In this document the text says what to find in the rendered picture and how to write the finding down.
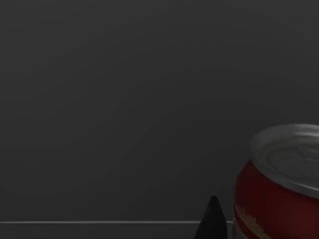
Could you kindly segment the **red and white can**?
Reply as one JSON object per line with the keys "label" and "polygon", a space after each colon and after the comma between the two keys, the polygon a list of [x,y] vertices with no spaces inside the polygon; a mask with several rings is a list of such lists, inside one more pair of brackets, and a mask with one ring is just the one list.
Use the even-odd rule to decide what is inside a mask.
{"label": "red and white can", "polygon": [[319,125],[255,134],[235,183],[232,239],[319,239]]}

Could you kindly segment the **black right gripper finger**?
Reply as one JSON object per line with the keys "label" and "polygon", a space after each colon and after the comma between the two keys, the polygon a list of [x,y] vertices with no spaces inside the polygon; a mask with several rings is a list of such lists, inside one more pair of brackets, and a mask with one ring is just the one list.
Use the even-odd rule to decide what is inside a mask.
{"label": "black right gripper finger", "polygon": [[216,196],[210,198],[193,239],[228,239],[226,219]]}

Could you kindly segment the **grey cabinet with dark inside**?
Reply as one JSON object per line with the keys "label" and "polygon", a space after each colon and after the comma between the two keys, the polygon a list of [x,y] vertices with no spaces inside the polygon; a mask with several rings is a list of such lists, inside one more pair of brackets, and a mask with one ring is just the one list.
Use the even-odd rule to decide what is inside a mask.
{"label": "grey cabinet with dark inside", "polygon": [[0,0],[0,239],[193,239],[287,123],[319,124],[319,0]]}

